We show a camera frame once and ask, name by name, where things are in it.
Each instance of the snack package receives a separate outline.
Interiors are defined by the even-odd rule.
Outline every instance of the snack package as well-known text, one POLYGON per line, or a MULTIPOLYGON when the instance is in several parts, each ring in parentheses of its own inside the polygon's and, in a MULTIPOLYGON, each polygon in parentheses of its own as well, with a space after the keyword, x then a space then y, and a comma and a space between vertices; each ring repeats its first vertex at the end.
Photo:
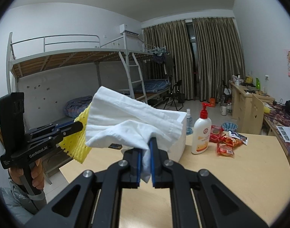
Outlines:
POLYGON ((232 131, 229 131, 228 133, 229 133, 230 137, 237 138, 237 139, 241 140, 243 142, 243 144, 247 145, 248 138, 246 136, 241 135, 237 132, 232 132, 232 131))
POLYGON ((230 137, 228 135, 223 135, 220 138, 220 141, 225 143, 228 146, 231 146, 231 147, 236 147, 236 146, 239 146, 239 145, 243 144, 243 141, 241 141, 240 139, 235 139, 235 138, 232 138, 232 137, 230 137))
POLYGON ((209 141, 219 143, 223 131, 224 131, 223 128, 212 125, 210 130, 209 141))
POLYGON ((231 146, 220 145, 220 143, 217 144, 217 154, 227 157, 233 157, 235 155, 231 146))

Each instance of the red pump nozzle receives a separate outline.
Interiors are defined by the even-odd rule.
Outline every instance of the red pump nozzle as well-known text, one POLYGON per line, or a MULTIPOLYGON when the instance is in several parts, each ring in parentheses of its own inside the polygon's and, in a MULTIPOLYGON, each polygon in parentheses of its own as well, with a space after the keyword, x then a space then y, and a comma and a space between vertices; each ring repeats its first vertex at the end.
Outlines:
POLYGON ((207 119, 208 113, 207 113, 206 107, 207 106, 212 107, 212 105, 202 102, 202 106, 203 106, 203 109, 200 112, 200 118, 207 119))

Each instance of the green bottle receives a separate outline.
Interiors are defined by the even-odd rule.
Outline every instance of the green bottle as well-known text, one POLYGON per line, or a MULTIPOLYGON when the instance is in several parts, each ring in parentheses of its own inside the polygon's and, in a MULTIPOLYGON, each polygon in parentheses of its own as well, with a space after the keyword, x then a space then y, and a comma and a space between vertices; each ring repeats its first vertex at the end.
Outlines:
POLYGON ((256 78, 256 88, 260 91, 260 81, 258 78, 256 78))

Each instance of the white tissue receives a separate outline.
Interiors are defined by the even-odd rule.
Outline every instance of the white tissue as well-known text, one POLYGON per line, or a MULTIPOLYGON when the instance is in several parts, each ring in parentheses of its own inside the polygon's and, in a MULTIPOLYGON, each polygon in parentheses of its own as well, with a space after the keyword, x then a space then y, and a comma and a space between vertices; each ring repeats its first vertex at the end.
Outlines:
POLYGON ((108 147, 112 143, 142 149, 141 178, 151 174, 148 142, 156 137, 158 148, 168 149, 180 138, 182 124, 146 103, 100 87, 93 97, 86 125, 86 145, 108 147))

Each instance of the puffer jacket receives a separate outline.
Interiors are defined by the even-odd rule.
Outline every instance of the puffer jacket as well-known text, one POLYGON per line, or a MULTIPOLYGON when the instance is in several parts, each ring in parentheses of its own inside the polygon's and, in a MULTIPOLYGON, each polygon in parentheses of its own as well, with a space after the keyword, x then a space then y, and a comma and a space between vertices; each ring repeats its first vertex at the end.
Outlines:
POLYGON ((19 186, 9 178, 10 188, 0 187, 0 198, 4 200, 5 205, 16 218, 16 220, 25 224, 37 213, 37 208, 19 186))

